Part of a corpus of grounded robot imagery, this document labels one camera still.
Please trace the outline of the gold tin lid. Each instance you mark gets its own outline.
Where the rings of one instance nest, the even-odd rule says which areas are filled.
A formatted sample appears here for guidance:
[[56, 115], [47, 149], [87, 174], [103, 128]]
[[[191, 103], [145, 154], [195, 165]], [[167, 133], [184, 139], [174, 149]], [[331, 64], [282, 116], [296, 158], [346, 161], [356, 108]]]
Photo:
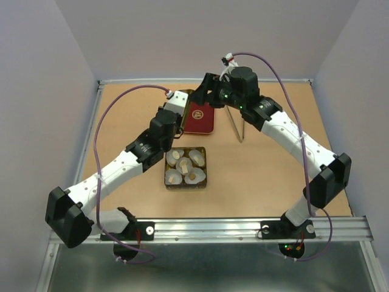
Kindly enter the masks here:
[[187, 119], [188, 119], [188, 115], [189, 115], [189, 112], [190, 112], [190, 107], [191, 107], [190, 96], [194, 93], [194, 89], [183, 89], [183, 90], [181, 90], [181, 92], [187, 94], [187, 101], [186, 101], [186, 104], [185, 104], [185, 107], [184, 107], [184, 113], [182, 115], [181, 123], [180, 123], [180, 127], [179, 127], [180, 134], [183, 134], [184, 131], [185, 131], [185, 125], [186, 125], [186, 122], [187, 122]]

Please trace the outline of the rectangular white chocolate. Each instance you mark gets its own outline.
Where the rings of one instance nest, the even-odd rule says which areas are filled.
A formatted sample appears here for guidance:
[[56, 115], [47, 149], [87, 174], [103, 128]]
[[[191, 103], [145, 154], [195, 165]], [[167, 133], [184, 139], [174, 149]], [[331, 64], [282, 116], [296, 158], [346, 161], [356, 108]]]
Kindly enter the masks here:
[[204, 165], [204, 160], [201, 157], [195, 156], [194, 160], [195, 160], [195, 162], [197, 163], [198, 166], [203, 166]]

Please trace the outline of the steel serving tongs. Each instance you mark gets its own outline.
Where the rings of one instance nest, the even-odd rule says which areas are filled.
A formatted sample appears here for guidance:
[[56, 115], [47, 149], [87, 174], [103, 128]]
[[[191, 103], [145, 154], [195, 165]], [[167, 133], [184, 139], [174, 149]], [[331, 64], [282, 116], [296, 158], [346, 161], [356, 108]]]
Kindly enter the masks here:
[[238, 140], [239, 143], [243, 143], [245, 140], [245, 121], [243, 118], [240, 118], [240, 122], [236, 122], [230, 108], [228, 106], [225, 107], [225, 111], [227, 113], [227, 117], [229, 119], [229, 122], [232, 126], [232, 130]]

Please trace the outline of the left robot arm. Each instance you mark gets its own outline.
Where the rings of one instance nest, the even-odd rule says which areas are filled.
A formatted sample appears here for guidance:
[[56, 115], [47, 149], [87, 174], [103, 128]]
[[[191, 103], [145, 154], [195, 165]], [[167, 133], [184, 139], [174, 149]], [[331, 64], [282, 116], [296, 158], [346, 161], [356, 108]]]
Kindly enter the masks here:
[[80, 245], [96, 224], [89, 214], [110, 192], [157, 164], [171, 150], [175, 135], [181, 133], [183, 106], [165, 104], [151, 119], [149, 127], [99, 172], [66, 190], [50, 191], [45, 221], [68, 248]]

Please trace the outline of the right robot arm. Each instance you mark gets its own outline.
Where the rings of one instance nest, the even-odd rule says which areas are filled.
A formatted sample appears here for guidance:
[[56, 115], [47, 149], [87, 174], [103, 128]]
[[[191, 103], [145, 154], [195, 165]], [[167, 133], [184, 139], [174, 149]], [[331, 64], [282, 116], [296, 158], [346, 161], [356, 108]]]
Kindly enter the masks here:
[[298, 234], [311, 215], [326, 207], [348, 185], [351, 158], [345, 153], [333, 153], [300, 132], [298, 125], [274, 99], [261, 95], [258, 77], [251, 68], [238, 66], [223, 75], [205, 74], [201, 84], [190, 94], [190, 101], [239, 110], [247, 123], [272, 138], [304, 167], [309, 184], [280, 221], [280, 232], [284, 236]]

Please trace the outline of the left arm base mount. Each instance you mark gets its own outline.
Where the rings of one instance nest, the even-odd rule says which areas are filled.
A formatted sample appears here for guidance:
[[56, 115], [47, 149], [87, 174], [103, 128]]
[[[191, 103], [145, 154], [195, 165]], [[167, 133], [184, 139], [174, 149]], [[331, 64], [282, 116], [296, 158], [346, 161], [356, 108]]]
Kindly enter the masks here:
[[[108, 231], [110, 231], [113, 237], [122, 242], [136, 242], [135, 245], [131, 245], [132, 248], [140, 249], [142, 242], [154, 240], [155, 222], [139, 221], [124, 207], [118, 207], [113, 211], [104, 212], [100, 218], [103, 220], [103, 225], [107, 224]], [[139, 253], [116, 242], [114, 242], [112, 251], [116, 257], [116, 261], [125, 264], [136, 263], [134, 259]]]

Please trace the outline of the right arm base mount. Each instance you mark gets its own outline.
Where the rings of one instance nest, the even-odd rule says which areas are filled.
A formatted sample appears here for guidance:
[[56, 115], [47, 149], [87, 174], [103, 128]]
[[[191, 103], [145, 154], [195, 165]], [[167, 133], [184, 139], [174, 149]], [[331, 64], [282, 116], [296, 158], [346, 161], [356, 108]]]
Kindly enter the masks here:
[[280, 252], [293, 259], [300, 259], [305, 253], [305, 240], [315, 239], [315, 228], [311, 220], [306, 220], [300, 226], [294, 226], [286, 218], [266, 220], [260, 223], [256, 233], [258, 239], [280, 240]]

